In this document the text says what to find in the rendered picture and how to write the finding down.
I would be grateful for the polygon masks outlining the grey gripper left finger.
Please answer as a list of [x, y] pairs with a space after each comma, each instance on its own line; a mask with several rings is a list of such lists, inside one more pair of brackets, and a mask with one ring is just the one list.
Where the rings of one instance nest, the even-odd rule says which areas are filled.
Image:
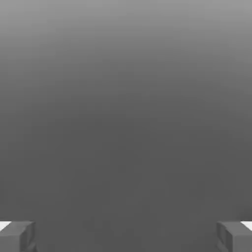
[[37, 252], [33, 221], [0, 220], [0, 252]]

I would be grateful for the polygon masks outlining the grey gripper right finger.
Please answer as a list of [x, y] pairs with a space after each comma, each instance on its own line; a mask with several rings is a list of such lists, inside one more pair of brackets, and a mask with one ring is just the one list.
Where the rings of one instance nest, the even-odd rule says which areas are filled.
[[252, 252], [252, 221], [219, 221], [216, 233], [219, 252]]

